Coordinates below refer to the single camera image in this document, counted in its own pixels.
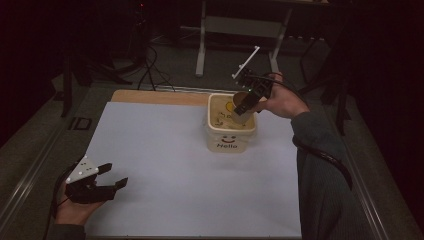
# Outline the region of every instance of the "plastic container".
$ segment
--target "plastic container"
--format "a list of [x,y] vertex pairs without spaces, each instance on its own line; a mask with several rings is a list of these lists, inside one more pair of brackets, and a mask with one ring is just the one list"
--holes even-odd
[[207,145],[212,152],[241,153],[256,135],[256,114],[244,124],[235,123],[231,114],[233,94],[211,94],[208,100],[206,131]]

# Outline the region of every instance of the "dark background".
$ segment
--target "dark background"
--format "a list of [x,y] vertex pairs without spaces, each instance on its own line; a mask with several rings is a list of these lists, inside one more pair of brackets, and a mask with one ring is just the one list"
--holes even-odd
[[[177,41],[180,25],[199,26],[200,2],[145,1],[144,17],[149,26],[155,26]],[[349,62],[353,73],[349,93],[357,100],[423,230],[424,21],[418,11],[424,6],[412,1],[359,1],[356,5],[359,8],[348,21],[339,42],[344,61]],[[119,38],[99,37],[104,36],[108,28],[119,25],[113,18],[109,23],[99,23],[95,6],[94,1],[80,0],[1,2],[0,146],[55,94],[50,80],[62,72],[63,50],[69,42],[81,46],[94,42],[96,47],[87,51],[92,51],[92,56],[99,61],[108,60],[105,52],[122,50]],[[218,13],[223,10],[228,10],[228,5],[215,9]],[[250,10],[246,8],[237,14],[253,14]],[[302,19],[311,19],[315,9],[305,6],[303,13],[297,10],[288,33],[308,38],[314,34],[313,24],[305,25]],[[255,8],[254,12],[259,17],[280,17],[275,8]],[[127,18],[118,18],[123,19],[121,23],[126,26],[122,27],[123,35],[129,34],[128,24],[134,20],[131,13],[128,14]]]

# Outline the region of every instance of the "hand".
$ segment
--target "hand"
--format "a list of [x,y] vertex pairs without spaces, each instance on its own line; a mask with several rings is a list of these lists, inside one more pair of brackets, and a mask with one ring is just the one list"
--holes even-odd
[[[283,81],[280,74],[270,74],[276,81]],[[295,93],[285,88],[284,86],[274,83],[271,96],[268,100],[259,102],[253,111],[268,110],[275,115],[283,118],[293,119],[303,112],[309,112],[309,107]]]
[[74,203],[65,195],[66,183],[62,184],[61,203],[57,208],[56,224],[73,224],[84,226],[91,214],[105,202],[80,204]]

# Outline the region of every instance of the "yellow container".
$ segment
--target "yellow container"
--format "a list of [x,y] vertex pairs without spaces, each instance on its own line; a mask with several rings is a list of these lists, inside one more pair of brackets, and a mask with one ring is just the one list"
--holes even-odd
[[256,113],[244,123],[231,118],[233,94],[211,94],[208,100],[206,131],[208,149],[212,152],[241,153],[256,134]]

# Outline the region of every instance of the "sleeve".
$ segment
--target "sleeve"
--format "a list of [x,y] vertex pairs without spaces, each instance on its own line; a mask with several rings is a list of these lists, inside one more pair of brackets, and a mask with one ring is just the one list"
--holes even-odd
[[[291,122],[294,135],[345,164],[346,148],[324,119],[313,112],[299,114]],[[365,213],[334,165],[298,150],[297,169],[302,239],[374,239]]]
[[54,224],[47,240],[85,240],[84,227],[71,224]]

